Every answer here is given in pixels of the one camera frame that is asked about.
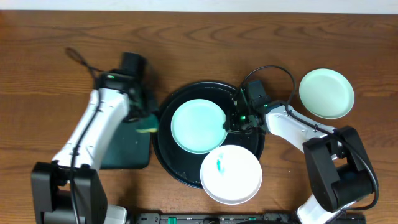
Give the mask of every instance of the light blue plate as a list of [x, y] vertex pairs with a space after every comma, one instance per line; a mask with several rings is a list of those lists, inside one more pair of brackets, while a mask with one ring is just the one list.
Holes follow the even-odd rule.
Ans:
[[227, 132], [224, 111], [209, 100], [185, 102], [174, 113], [171, 131], [174, 141], [185, 151], [204, 154], [219, 147]]

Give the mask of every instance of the wooden table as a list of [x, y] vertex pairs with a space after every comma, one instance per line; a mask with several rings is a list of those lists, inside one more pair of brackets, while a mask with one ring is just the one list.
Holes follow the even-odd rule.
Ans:
[[[323, 124], [355, 127], [379, 178], [368, 223], [398, 222], [398, 17], [346, 14], [215, 14], [170, 12], [0, 12], [0, 223], [33, 223], [30, 172], [49, 162], [82, 116], [91, 90], [86, 69], [67, 58], [76, 47], [109, 70], [122, 52], [148, 58], [159, 102], [200, 80], [238, 85], [261, 65], [288, 68], [298, 81], [315, 68], [344, 74], [355, 91], [352, 111]], [[292, 84], [277, 70], [256, 75], [273, 99]], [[302, 153], [267, 135], [262, 187], [250, 201], [222, 205], [177, 182], [152, 154], [143, 170], [103, 170], [109, 203], [135, 212], [263, 213], [294, 210], [311, 194]]]

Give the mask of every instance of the black plate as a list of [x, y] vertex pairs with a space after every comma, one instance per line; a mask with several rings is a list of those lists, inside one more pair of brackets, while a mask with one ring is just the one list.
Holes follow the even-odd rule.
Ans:
[[[226, 113], [235, 109], [231, 99], [235, 91], [235, 87], [224, 83], [194, 83], [177, 90], [160, 107], [159, 132], [153, 134], [152, 142], [159, 162], [172, 177], [191, 187], [201, 189], [200, 166], [208, 154], [193, 154], [178, 146], [170, 128], [174, 112], [187, 101], [204, 99], [214, 102]], [[222, 146], [228, 144], [242, 146], [259, 159], [264, 148], [264, 135], [256, 132], [228, 133]]]

